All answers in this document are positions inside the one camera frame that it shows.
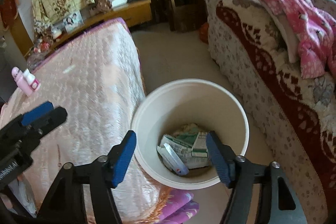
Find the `wooden dresser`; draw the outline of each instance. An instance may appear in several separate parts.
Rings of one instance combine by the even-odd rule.
[[[125,5],[116,7],[115,9],[105,13],[97,14],[84,20],[84,25],[74,29],[71,33],[63,35],[59,41],[52,44],[51,49],[55,49],[61,44],[67,42],[78,36],[85,29],[95,26],[101,22],[110,20],[112,18],[121,17],[128,27],[132,27],[144,22],[152,20],[152,12],[150,6],[151,0],[137,0]]]

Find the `pink clothing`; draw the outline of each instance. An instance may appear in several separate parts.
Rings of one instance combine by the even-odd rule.
[[[300,43],[302,78],[325,73],[325,65],[336,78],[336,21],[313,6],[311,0],[262,0],[275,15],[285,13]]]

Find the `white trash bin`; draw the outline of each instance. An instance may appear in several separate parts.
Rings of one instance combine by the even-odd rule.
[[[220,182],[214,167],[191,170],[187,177],[180,177],[165,167],[156,150],[164,134],[189,123],[214,130],[236,155],[245,154],[249,126],[238,100],[215,83],[184,79],[157,88],[137,109],[131,126],[137,136],[135,157],[152,178],[164,185],[202,189]]]

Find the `gray object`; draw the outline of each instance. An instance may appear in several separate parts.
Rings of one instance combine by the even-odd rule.
[[[68,170],[73,166],[73,164],[71,162],[67,162],[66,164],[63,165],[63,168]]]
[[[273,161],[271,164],[274,168],[280,168],[280,164],[276,161]]]
[[[107,161],[107,156],[100,156],[100,157],[98,158],[98,161],[99,161],[99,162],[105,162],[105,161]]]
[[[12,66],[8,63],[4,55],[6,42],[4,37],[0,37],[0,103],[7,103],[17,86],[12,76]]]

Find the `photograph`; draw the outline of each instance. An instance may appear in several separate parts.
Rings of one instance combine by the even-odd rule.
[[[73,29],[83,25],[83,19],[80,11],[73,12],[63,19],[65,29],[70,33]]]

